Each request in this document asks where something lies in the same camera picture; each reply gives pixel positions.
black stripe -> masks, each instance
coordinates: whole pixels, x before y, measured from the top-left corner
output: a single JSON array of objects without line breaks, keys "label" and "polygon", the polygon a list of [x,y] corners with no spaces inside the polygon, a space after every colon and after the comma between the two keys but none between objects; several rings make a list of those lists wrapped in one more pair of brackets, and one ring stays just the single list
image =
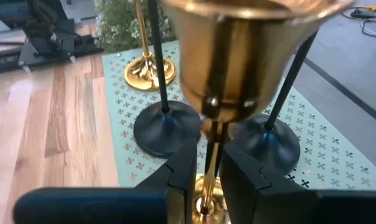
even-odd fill
[{"label": "black stripe", "polygon": [[339,83],[335,78],[333,78],[330,74],[325,72],[321,67],[316,65],[313,61],[306,58],[304,60],[305,64],[308,65],[311,69],[313,69],[318,75],[323,77],[327,82],[329,82],[332,86],[334,86],[337,90],[339,90],[343,95],[345,95],[348,99],[350,99],[353,103],[363,109],[367,114],[373,117],[376,120],[376,110],[369,106],[366,102],[361,100],[357,95],[352,93],[346,87],[344,87],[341,83]]},{"label": "black stripe", "polygon": [[[206,117],[215,119],[220,114],[224,97],[225,82],[227,81],[228,56],[230,55],[232,38],[232,21],[223,21],[215,28],[212,61],[209,76],[206,81],[205,97],[202,102],[202,111]],[[216,105],[211,105],[210,99],[217,99]]]},{"label": "black stripe", "polygon": [[[260,33],[258,26],[250,26],[250,31],[248,35],[250,35],[251,40],[259,39],[261,37],[258,36]],[[261,44],[263,41],[260,40],[258,42],[251,41],[247,43],[247,51],[249,52],[249,58],[247,59],[247,64],[245,68],[245,74],[241,80],[241,87],[240,87],[240,94],[239,94],[239,101],[238,101],[238,109],[235,119],[240,118],[247,118],[249,117],[255,108],[258,106],[258,97],[260,95],[258,88],[259,85],[259,78],[262,78],[259,72],[260,69],[253,69],[253,65],[260,67],[263,66],[261,62],[259,62],[259,53],[251,54],[252,52],[265,52],[264,48]],[[252,105],[245,106],[245,101],[252,101]]]}]

round base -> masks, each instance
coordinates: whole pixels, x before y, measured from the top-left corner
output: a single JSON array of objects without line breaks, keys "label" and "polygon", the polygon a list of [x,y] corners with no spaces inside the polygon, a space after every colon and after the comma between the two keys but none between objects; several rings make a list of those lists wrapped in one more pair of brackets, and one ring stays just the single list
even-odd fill
[{"label": "round base", "polygon": [[267,119],[267,115],[260,114],[238,124],[231,144],[249,153],[268,168],[286,175],[299,161],[299,139],[287,124],[278,119],[273,130],[267,131],[264,128]]},{"label": "round base", "polygon": [[203,174],[196,175],[192,223],[230,223],[227,204],[225,203],[223,189],[221,188],[221,182],[218,177],[214,185],[213,200],[209,214],[201,214],[200,203],[202,201],[203,176]]},{"label": "round base", "polygon": [[163,113],[161,102],[157,102],[145,108],[134,123],[137,145],[149,155],[165,159],[187,139],[200,139],[200,118],[194,109],[178,101],[168,102],[168,113]]},{"label": "round base", "polygon": [[[176,67],[170,60],[163,59],[164,78],[166,85],[170,84],[176,77]],[[137,90],[153,91],[159,89],[155,58],[152,54],[149,57],[141,57],[133,60],[125,70],[125,80]]]}]

gray floor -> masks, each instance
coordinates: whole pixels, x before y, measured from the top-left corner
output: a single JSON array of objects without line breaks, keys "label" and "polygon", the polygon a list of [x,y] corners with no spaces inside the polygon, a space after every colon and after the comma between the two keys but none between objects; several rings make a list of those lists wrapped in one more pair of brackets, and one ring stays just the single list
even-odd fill
[{"label": "gray floor", "polygon": [[[96,14],[92,0],[72,0],[72,5],[62,0],[62,4],[68,17],[77,21]],[[321,27],[308,59],[376,110],[376,38],[363,35],[359,21],[342,16],[329,20]],[[373,117],[307,65],[294,87],[376,165]]]}]

brass stand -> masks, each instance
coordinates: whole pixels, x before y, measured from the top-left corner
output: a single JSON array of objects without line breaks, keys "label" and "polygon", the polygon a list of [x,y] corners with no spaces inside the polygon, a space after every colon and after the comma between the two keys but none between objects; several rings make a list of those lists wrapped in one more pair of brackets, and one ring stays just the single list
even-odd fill
[{"label": "brass stand", "polygon": [[[125,80],[130,86],[138,90],[157,90],[159,88],[159,81],[157,79],[155,58],[149,51],[143,11],[141,10],[139,0],[134,0],[134,5],[136,7],[139,33],[141,34],[144,53],[141,58],[133,60],[127,65],[125,70]],[[170,60],[166,59],[163,59],[163,64],[166,85],[168,85],[176,77],[176,67]]]},{"label": "brass stand", "polygon": [[228,123],[219,123],[204,119],[202,132],[205,133],[207,155],[205,174],[197,174],[192,212],[193,223],[229,223],[227,204],[225,203],[220,179],[217,177],[221,151],[225,143]]},{"label": "brass stand", "polygon": [[194,193],[194,211],[192,212],[193,223],[228,223],[230,218],[228,216],[227,204],[224,200],[223,189],[221,188],[220,179],[215,179],[214,188],[212,192],[212,201],[209,206],[208,214],[201,212],[202,205],[202,190],[204,188],[204,174],[196,175],[195,193]]}]

brass stand base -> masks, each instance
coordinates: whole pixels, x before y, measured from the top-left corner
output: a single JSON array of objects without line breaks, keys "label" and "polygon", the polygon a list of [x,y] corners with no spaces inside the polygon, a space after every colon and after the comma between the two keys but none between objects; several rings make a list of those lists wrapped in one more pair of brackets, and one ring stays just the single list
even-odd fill
[{"label": "brass stand base", "polygon": [[[163,59],[166,86],[176,77],[176,67],[170,60]],[[153,91],[159,89],[155,58],[152,54],[133,60],[125,70],[126,82],[137,90]]]},{"label": "brass stand base", "polygon": [[221,182],[218,177],[214,185],[213,200],[209,214],[201,214],[200,203],[202,201],[203,176],[203,174],[196,175],[192,223],[230,223],[227,204],[225,203],[223,189],[221,188]]}]

